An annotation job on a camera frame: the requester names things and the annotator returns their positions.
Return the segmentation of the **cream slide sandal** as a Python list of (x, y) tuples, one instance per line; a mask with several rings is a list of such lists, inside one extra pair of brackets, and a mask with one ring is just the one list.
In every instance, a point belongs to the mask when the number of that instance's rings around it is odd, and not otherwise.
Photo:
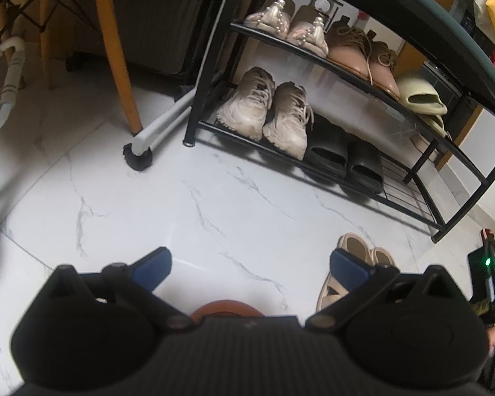
[(419, 115), (418, 117), (441, 137), (449, 136), (449, 133), (445, 131), (445, 124), (440, 115)]
[(447, 106), (434, 86), (418, 73), (403, 73), (395, 77), (399, 89), (399, 102), (414, 114), (443, 116)]

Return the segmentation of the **tan lace-up shoe right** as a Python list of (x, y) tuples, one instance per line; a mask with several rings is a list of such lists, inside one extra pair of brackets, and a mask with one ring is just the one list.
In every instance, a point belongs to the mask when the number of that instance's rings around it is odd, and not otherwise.
[(398, 100), (400, 91), (393, 76), (398, 55), (385, 42), (373, 41), (369, 58), (372, 82), (377, 87)]

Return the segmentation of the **beige crossover slipper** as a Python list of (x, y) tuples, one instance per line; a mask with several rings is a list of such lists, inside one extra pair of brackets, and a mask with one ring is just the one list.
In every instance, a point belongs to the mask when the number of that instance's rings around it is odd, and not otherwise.
[(395, 266), (392, 255), (382, 247), (374, 247), (370, 255), (374, 265)]
[[(351, 232), (345, 233), (339, 238), (337, 247), (344, 249), (367, 265), (373, 266), (374, 264), (371, 249), (358, 234)], [(321, 288), (315, 311), (319, 312), (345, 297), (348, 294), (348, 290), (349, 285), (347, 283), (341, 282), (340, 279), (334, 278), (329, 273)]]

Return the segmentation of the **pearl decorated shoe right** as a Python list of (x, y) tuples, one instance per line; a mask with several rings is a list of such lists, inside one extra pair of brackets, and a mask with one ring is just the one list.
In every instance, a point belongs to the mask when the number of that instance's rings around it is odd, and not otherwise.
[(286, 40), (320, 57), (327, 57), (329, 48), (324, 35), (324, 17), (311, 5), (302, 5), (294, 15)]

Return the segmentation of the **cream slide sandal upper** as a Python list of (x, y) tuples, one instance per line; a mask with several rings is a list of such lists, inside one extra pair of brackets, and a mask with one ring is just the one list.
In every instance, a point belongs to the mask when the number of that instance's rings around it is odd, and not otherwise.
[(414, 114), (443, 116), (447, 106), (434, 86), (418, 73), (403, 73), (395, 77), (399, 89), (399, 102)]

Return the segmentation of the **beige chunky sneaker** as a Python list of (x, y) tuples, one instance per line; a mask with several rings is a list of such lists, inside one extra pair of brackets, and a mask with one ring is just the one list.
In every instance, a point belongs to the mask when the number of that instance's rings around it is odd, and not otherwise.
[(261, 140), (274, 91), (275, 83), (270, 73), (260, 67), (249, 69), (233, 95), (218, 109), (217, 121), (243, 137)]
[(293, 82), (280, 84), (271, 113), (273, 117), (262, 129), (264, 138), (281, 152), (302, 161), (308, 147), (307, 127), (314, 122), (305, 88)]

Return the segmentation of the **wooden chair leg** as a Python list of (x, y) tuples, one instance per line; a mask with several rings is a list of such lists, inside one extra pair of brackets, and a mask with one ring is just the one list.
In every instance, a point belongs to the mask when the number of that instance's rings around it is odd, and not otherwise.
[(142, 131), (143, 125), (133, 96), (128, 68), (118, 34), (113, 0), (95, 0), (95, 5), (103, 36), (103, 45), (119, 101), (126, 116), (129, 130), (133, 135), (136, 135)]

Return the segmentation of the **left beige chunky sneaker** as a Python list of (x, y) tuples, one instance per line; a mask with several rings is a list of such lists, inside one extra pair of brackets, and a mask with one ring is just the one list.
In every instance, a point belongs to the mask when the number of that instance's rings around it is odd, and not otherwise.
[(233, 95), (218, 109), (217, 121), (243, 137), (261, 140), (274, 91), (275, 83), (270, 73), (260, 67), (249, 69)]

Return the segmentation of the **black metal shoe rack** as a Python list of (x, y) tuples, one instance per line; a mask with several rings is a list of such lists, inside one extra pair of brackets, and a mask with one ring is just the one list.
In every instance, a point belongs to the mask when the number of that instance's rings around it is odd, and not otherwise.
[[(495, 67), (468, 33), (435, 0), (342, 0), (397, 33), (451, 80), (458, 103), (476, 103), (495, 115)], [(378, 99), (428, 139), (424, 156), (436, 149), (454, 155), (478, 179), (476, 191), (444, 218), (419, 177), (420, 164), (395, 167), (417, 189), (422, 210), (391, 199), (383, 164), (389, 156), (371, 141), (314, 115), (305, 88), (276, 84), (260, 68), (234, 80), (244, 45), (255, 39), (335, 74), (355, 90)], [(194, 91), (184, 142), (193, 146), (206, 130), (236, 140), (327, 182), (412, 217), (434, 229), (440, 241), (470, 212), (495, 181), (484, 174), (445, 130), (452, 113), (437, 90), (417, 73), (398, 73), (398, 56), (378, 34), (348, 17), (327, 20), (291, 0), (224, 0)]]

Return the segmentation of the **orange round object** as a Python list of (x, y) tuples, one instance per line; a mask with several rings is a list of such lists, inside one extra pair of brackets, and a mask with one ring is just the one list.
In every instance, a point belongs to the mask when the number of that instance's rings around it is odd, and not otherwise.
[(191, 315), (195, 323), (206, 317), (261, 317), (264, 314), (252, 306), (233, 299), (222, 299), (209, 302), (196, 309)]

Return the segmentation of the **tan lace-up shoe left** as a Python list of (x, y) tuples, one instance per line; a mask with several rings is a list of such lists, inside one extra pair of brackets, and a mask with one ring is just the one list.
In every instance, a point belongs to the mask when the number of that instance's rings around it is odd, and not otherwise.
[(326, 33), (327, 58), (346, 71), (372, 82), (369, 66), (370, 39), (364, 30), (348, 25), (348, 16), (335, 21)]

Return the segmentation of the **pearl decorated shoe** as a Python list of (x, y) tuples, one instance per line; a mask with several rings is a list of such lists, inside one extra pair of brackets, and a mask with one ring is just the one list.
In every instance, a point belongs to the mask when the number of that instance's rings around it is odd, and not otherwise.
[(320, 57), (327, 57), (329, 48), (324, 35), (324, 17), (311, 5), (302, 5), (294, 15), (286, 40)]
[(243, 25), (286, 39), (294, 13), (295, 4), (292, 0), (266, 0), (262, 8), (243, 20)]

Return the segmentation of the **black slide sandal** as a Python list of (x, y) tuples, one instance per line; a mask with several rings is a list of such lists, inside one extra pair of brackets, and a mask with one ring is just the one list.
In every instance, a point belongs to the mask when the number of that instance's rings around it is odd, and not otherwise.
[(349, 138), (347, 151), (347, 179), (375, 194), (381, 194), (383, 165), (380, 151), (356, 136)]
[(338, 177), (345, 177), (348, 163), (347, 132), (324, 116), (314, 114), (307, 128), (308, 146), (304, 160)]

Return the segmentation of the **tan lace-up shoe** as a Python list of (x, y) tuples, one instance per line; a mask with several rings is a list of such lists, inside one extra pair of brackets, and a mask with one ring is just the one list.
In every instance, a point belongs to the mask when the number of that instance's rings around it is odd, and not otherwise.
[(369, 66), (370, 39), (364, 30), (348, 25), (348, 16), (335, 21), (326, 33), (327, 58), (346, 71), (372, 82)]
[(385, 42), (373, 41), (369, 58), (372, 82), (377, 87), (398, 100), (400, 91), (393, 76), (398, 55)]

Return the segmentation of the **left black slide sandal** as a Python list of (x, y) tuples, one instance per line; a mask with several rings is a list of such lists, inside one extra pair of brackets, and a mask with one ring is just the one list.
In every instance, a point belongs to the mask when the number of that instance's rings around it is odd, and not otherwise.
[(347, 132), (324, 116), (314, 114), (307, 128), (308, 146), (304, 160), (338, 177), (345, 177), (348, 163)]

